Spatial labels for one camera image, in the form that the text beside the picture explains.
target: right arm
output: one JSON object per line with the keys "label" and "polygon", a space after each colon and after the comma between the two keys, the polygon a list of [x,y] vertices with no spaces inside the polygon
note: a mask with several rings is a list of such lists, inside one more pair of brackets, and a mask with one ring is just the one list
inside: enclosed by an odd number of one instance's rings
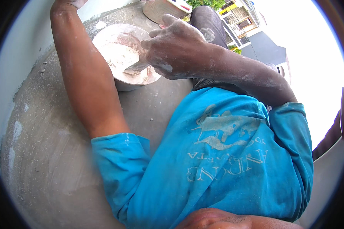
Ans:
{"label": "right arm", "polygon": [[204,78],[235,84],[257,100],[277,107],[297,102],[287,81],[264,63],[211,44],[195,27],[165,14],[165,29],[142,41],[140,57],[168,79]]}

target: man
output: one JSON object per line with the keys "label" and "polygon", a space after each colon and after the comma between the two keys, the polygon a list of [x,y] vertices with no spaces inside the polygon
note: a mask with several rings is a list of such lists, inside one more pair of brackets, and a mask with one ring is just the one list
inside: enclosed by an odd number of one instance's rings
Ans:
{"label": "man", "polygon": [[77,15],[85,2],[56,0],[51,26],[114,216],[127,228],[298,227],[285,221],[309,201],[312,147],[303,105],[285,79],[228,50],[211,8],[194,10],[195,27],[164,15],[165,28],[142,41],[140,60],[195,83],[150,158],[149,141],[130,133],[110,67]]}

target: blue t-shirt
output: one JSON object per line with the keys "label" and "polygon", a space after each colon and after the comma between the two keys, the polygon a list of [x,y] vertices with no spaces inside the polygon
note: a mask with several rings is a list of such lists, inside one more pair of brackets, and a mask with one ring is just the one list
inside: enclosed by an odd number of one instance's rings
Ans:
{"label": "blue t-shirt", "polygon": [[174,228],[204,207],[294,221],[310,199],[301,103],[268,114],[253,97],[204,88],[176,108],[152,158],[149,140],[131,133],[91,143],[107,200],[127,228]]}

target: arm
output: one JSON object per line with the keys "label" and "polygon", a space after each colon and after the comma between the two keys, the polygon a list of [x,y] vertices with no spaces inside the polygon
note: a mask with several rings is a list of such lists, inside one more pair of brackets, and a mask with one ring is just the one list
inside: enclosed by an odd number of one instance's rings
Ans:
{"label": "arm", "polygon": [[52,34],[71,106],[91,138],[130,132],[111,69],[77,14],[85,2],[56,0],[50,11]]}
{"label": "arm", "polygon": [[207,43],[195,27],[165,14],[165,29],[152,30],[142,41],[140,57],[168,79],[205,78],[232,83],[257,100],[276,107],[297,102],[287,81],[264,63]]}

